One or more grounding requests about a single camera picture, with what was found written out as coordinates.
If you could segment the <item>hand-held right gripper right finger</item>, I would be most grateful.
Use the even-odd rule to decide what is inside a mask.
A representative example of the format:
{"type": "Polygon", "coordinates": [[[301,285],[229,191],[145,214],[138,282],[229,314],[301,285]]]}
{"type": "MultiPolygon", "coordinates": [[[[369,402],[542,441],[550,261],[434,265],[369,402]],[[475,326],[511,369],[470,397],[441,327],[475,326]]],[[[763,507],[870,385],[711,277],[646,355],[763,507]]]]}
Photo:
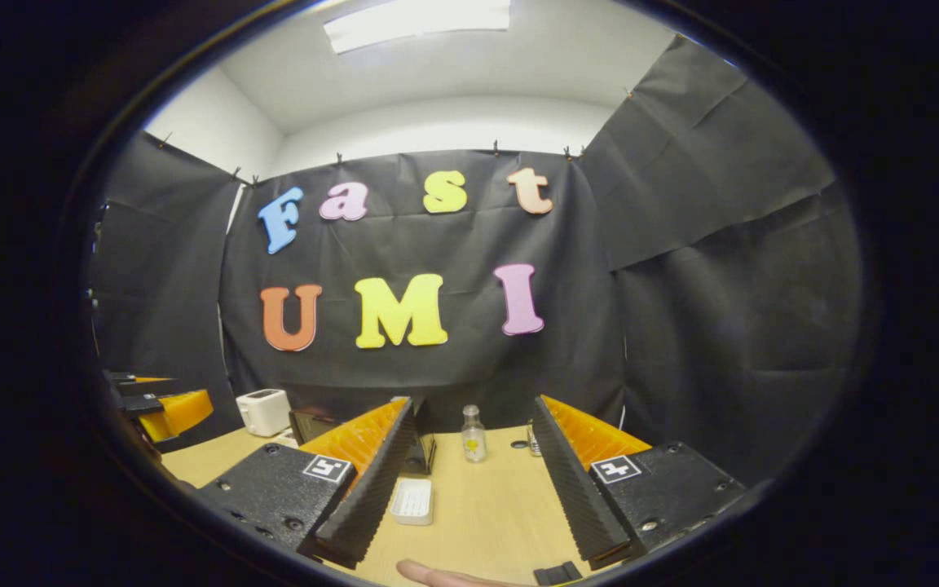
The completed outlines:
{"type": "Polygon", "coordinates": [[[594,571],[694,534],[746,494],[686,444],[650,445],[548,396],[534,400],[531,429],[579,556],[594,571]]]}

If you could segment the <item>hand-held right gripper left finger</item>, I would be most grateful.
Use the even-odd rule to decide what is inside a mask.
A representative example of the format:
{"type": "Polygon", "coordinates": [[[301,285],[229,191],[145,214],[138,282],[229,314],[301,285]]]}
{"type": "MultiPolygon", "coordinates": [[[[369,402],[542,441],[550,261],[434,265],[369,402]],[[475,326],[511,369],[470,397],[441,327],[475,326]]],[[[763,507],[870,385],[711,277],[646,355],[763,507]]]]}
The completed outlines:
{"type": "Polygon", "coordinates": [[[399,397],[297,448],[264,444],[197,495],[251,538],[353,569],[414,439],[413,402],[399,397]]]}

